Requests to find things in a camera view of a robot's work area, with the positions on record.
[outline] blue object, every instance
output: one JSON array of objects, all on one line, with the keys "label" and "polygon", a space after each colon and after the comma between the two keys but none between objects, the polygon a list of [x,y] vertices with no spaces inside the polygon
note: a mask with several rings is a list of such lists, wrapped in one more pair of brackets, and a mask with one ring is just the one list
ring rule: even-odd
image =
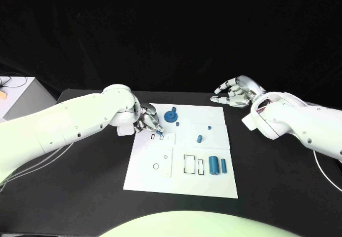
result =
[{"label": "blue object", "polygon": [[226,160],[220,159],[222,173],[226,174]]},{"label": "blue object", "polygon": [[209,173],[219,174],[219,159],[217,157],[209,157]]},{"label": "blue object", "polygon": [[201,138],[203,138],[201,135],[199,135],[199,136],[197,136],[197,143],[201,142]]},{"label": "blue object", "polygon": [[176,122],[177,114],[176,114],[176,107],[171,108],[171,111],[167,111],[164,114],[165,122]]}]

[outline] black table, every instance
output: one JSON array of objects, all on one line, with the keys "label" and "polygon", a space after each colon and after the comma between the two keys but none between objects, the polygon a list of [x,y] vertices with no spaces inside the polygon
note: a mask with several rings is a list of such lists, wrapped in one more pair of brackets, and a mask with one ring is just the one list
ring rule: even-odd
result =
[{"label": "black table", "polygon": [[[57,101],[93,92],[69,89]],[[342,235],[342,193],[291,135],[272,141],[249,131],[240,122],[248,109],[210,102],[209,93],[134,95],[139,102],[223,107],[238,199],[122,190],[134,136],[118,137],[108,126],[76,142],[49,166],[7,184],[0,195],[0,232],[96,236],[144,215],[199,210],[249,218],[301,236]],[[331,159],[317,157],[342,187]]]}]

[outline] orange object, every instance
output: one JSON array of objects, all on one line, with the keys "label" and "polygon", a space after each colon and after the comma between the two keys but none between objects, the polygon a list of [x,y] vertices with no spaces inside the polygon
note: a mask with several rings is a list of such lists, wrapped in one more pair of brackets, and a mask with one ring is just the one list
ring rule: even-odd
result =
[{"label": "orange object", "polygon": [[5,100],[7,98],[7,94],[4,92],[0,91],[0,98]]}]

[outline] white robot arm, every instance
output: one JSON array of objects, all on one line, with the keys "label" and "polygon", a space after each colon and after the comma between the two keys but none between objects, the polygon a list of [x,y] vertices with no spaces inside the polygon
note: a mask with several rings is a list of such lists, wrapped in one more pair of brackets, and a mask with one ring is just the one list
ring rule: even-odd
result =
[{"label": "white robot arm", "polygon": [[307,148],[342,160],[340,110],[308,104],[288,93],[266,92],[246,76],[227,80],[214,93],[229,86],[229,98],[213,96],[210,100],[239,108],[252,102],[242,119],[249,130],[258,129],[269,139],[288,133]]},{"label": "white robot arm", "polygon": [[80,96],[0,123],[0,183],[27,161],[86,138],[108,124],[116,126],[119,136],[142,129],[163,132],[154,107],[139,104],[129,88],[119,84],[100,94]]}]

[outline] white curved surface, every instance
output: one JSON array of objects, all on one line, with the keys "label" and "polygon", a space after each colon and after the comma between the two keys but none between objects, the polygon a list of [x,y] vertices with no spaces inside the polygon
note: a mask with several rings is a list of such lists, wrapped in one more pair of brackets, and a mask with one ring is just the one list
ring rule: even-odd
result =
[{"label": "white curved surface", "polygon": [[201,211],[171,211],[139,217],[100,237],[295,237],[288,231],[245,218]]}]

